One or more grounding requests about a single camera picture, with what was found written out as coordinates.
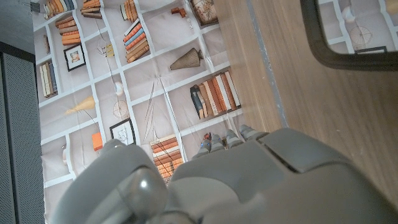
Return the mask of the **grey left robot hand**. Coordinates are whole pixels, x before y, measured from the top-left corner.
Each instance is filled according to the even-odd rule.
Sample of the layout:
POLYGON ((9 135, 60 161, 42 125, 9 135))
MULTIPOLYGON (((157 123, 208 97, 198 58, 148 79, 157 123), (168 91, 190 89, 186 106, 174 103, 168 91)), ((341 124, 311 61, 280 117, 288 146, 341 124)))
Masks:
POLYGON ((242 125, 203 141, 164 182, 146 152, 108 141, 52 223, 396 223, 397 210, 336 149, 242 125))

